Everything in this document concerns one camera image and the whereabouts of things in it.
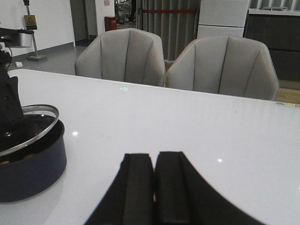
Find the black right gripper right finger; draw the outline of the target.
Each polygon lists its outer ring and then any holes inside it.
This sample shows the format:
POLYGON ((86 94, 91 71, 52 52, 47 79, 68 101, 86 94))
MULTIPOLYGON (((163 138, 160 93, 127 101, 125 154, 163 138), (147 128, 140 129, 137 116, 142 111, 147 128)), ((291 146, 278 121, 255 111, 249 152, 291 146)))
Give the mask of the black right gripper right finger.
POLYGON ((183 152, 160 152, 155 168, 160 225, 260 225, 224 198, 183 152))

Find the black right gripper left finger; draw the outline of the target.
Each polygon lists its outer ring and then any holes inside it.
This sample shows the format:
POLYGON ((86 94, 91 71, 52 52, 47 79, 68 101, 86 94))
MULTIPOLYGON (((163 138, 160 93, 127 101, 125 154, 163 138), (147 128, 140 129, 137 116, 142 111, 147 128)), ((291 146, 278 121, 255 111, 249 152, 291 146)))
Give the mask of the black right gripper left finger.
POLYGON ((125 154, 113 182, 87 225, 151 225, 153 167, 148 154, 125 154))

